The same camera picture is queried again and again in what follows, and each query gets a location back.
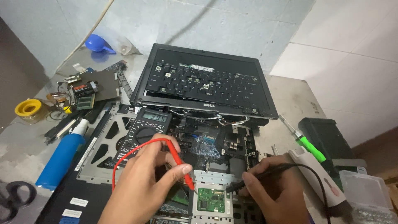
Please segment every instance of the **green screwdriver handle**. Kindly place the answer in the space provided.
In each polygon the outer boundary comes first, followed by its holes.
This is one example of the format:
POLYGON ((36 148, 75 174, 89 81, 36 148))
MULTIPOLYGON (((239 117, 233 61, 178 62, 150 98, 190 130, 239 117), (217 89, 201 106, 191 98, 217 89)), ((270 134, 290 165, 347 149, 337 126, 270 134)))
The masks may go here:
POLYGON ((311 154, 314 155, 314 157, 316 158, 316 160, 318 160, 318 162, 321 163, 321 162, 323 162, 323 161, 326 160, 326 157, 325 157, 319 150, 317 150, 317 149, 315 148, 315 146, 312 145, 312 144, 307 140, 307 138, 306 138, 305 136, 303 136, 303 137, 300 139, 300 142, 302 142, 303 145, 304 145, 304 147, 305 147, 311 154))

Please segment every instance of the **yellow spool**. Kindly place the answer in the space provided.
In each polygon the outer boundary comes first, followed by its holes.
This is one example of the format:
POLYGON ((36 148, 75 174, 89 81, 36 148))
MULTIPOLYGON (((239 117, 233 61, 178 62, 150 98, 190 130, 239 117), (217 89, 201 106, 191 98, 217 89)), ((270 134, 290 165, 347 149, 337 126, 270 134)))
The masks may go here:
POLYGON ((48 112, 48 106, 39 100, 29 99, 20 102, 14 112, 28 123, 36 123, 43 119, 48 112))
POLYGON ((15 113, 20 117, 28 117, 36 114, 41 108, 41 102, 36 99, 30 99, 20 102, 15 107, 15 113))

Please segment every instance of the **battery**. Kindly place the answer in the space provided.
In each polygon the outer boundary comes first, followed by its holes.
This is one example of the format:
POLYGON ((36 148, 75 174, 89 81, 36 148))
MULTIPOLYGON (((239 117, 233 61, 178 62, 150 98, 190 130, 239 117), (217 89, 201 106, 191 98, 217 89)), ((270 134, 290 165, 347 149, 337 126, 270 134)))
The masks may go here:
POLYGON ((86 84, 72 87, 72 91, 76 97, 88 96, 98 92, 98 86, 95 81, 91 81, 86 84))

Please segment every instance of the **scissors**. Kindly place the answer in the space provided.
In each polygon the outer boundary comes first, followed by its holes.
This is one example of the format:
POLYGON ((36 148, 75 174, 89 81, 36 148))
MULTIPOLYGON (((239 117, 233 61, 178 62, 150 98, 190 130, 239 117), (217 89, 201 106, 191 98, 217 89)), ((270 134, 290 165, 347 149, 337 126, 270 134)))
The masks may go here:
POLYGON ((19 208, 23 208, 32 203, 37 194, 36 188, 24 181, 14 181, 7 184, 6 191, 8 192, 8 198, 0 192, 0 206, 10 210, 10 212, 5 219, 0 219, 0 223, 5 223, 13 219, 17 215, 19 208), (29 189, 29 197, 25 201, 22 200, 18 193, 18 189, 22 186, 27 186, 29 189))

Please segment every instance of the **laptop keyboard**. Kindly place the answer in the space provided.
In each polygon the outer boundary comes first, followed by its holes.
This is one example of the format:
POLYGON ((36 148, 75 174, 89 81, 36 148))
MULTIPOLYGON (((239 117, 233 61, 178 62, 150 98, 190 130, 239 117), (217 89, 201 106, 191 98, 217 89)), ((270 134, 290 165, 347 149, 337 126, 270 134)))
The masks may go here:
POLYGON ((264 95, 260 81, 253 76, 163 62, 156 64, 145 89, 242 108, 243 112, 252 114, 259 114, 255 95, 264 95))

